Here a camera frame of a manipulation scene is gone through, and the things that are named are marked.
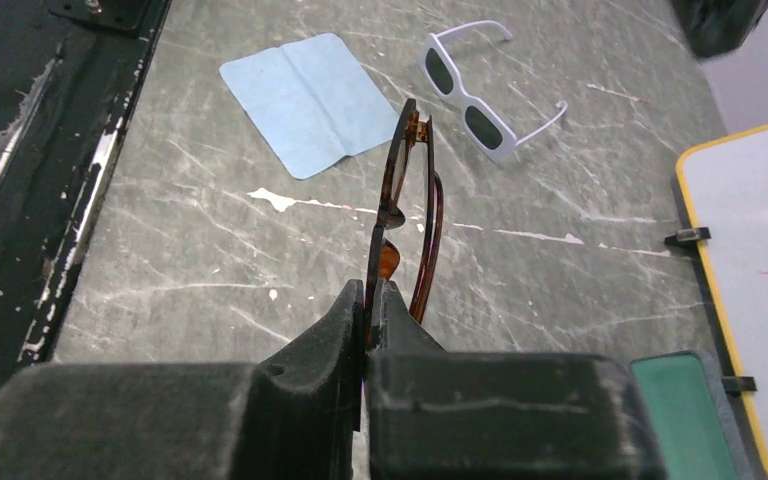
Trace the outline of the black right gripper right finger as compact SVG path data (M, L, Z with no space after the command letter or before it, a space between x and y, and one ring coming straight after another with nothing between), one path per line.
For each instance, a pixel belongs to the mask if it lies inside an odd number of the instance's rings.
M662 479L623 364L556 352L445 350L396 284L369 296L365 399L375 479Z

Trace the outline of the light blue cloth left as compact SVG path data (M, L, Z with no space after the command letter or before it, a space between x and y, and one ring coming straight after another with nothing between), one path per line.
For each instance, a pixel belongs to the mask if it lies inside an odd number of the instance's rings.
M390 102L333 33L225 62L219 74L297 180L389 142L397 123Z

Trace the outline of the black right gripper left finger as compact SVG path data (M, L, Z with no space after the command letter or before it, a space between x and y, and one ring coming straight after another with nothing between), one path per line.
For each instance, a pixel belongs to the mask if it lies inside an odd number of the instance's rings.
M49 364L0 388L0 479L348 479L363 286L260 363Z

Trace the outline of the blue glasses case green lining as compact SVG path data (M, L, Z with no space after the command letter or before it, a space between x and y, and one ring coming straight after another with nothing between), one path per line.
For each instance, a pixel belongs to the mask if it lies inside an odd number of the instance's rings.
M669 479L754 479L717 360L685 350L630 363Z

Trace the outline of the yellow framed whiteboard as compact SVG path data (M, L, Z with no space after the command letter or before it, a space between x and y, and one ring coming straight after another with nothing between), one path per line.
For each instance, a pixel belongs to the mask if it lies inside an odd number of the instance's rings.
M723 383L768 478L768 124L690 148L675 166L685 226L713 303Z

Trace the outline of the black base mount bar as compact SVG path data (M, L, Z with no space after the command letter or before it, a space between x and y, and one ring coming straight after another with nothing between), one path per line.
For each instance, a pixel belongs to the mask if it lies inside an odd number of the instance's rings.
M169 8L0 1L0 387L53 355Z

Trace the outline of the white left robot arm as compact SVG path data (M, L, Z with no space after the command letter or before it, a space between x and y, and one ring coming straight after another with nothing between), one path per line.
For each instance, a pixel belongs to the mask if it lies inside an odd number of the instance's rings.
M768 0L671 0L689 51L707 60L738 49L758 26Z

